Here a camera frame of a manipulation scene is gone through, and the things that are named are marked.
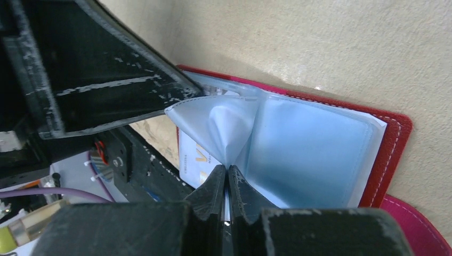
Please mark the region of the red card holder wallet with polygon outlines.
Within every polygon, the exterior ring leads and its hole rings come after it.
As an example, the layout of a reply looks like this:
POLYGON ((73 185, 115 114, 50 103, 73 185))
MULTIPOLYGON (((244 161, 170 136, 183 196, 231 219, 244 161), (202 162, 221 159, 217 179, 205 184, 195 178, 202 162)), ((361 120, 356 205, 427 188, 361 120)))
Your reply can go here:
POLYGON ((388 195, 412 120, 403 114, 181 66, 206 99, 170 113, 220 164, 235 164, 280 207, 377 207, 416 255, 451 255, 428 219, 388 195))

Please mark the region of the white credit card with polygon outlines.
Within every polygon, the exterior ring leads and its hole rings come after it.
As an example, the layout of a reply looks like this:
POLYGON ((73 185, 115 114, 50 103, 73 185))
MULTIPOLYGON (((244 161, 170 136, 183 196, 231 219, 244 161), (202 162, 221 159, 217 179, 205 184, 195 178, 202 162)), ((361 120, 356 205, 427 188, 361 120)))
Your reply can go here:
POLYGON ((193 188, 201 186, 220 164, 210 153, 184 132, 179 131, 179 174, 193 188))

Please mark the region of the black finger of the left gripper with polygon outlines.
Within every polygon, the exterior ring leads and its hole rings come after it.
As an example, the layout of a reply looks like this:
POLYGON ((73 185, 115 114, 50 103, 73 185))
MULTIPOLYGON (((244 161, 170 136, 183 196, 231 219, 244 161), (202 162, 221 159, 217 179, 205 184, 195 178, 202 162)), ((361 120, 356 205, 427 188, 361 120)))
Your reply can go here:
POLYGON ((1 1, 1 125, 43 139, 161 115, 200 86, 98 1, 1 1))

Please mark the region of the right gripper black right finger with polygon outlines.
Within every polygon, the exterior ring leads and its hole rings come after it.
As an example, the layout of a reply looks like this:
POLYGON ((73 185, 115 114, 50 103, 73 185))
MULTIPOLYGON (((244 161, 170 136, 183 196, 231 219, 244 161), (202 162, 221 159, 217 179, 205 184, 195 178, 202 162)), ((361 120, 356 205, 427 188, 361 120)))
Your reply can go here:
POLYGON ((232 244, 235 255, 267 255, 262 210, 276 206, 253 188, 239 168, 228 169, 232 244))

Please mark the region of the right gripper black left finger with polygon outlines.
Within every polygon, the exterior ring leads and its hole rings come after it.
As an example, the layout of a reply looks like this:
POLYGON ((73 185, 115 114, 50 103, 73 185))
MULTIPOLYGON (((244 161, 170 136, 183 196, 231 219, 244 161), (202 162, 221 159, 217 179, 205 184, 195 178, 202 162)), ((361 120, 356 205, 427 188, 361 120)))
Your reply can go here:
POLYGON ((227 170, 217 165, 206 181, 188 195, 191 212, 185 229, 184 255, 221 255, 227 170))

